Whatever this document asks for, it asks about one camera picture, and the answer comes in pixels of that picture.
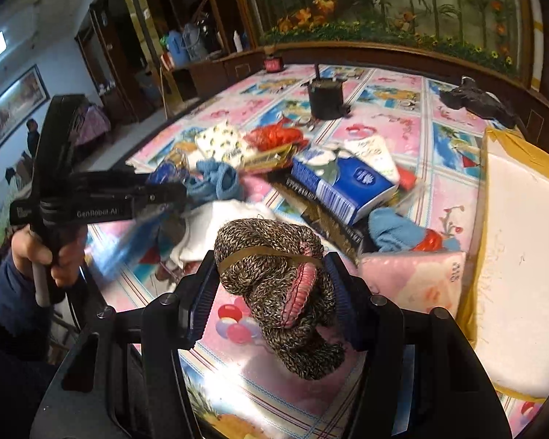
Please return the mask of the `dark blue sleeve forearm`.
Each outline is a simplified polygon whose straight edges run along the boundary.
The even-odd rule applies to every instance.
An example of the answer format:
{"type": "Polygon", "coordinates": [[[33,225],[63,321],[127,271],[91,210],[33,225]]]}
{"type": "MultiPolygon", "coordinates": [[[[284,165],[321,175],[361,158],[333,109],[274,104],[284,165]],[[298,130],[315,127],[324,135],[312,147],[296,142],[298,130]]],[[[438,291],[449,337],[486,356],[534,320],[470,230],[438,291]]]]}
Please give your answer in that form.
{"type": "Polygon", "coordinates": [[[0,325],[38,363],[47,361],[51,312],[37,304],[33,281],[18,271],[8,253],[0,267],[0,325]]]}

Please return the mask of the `person's left hand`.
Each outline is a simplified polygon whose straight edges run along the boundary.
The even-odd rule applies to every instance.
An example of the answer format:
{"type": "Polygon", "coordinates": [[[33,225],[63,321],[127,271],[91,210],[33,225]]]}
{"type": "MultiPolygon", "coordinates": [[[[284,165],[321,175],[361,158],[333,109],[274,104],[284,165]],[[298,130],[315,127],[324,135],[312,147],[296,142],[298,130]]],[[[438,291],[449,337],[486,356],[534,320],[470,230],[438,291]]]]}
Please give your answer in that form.
{"type": "Polygon", "coordinates": [[[16,269],[32,277],[32,265],[41,264],[50,268],[50,274],[59,288],[71,288],[79,277],[83,264],[87,228],[81,227],[73,241],[63,246],[54,260],[52,252],[34,236],[26,226],[11,238],[11,257],[16,269]]]}

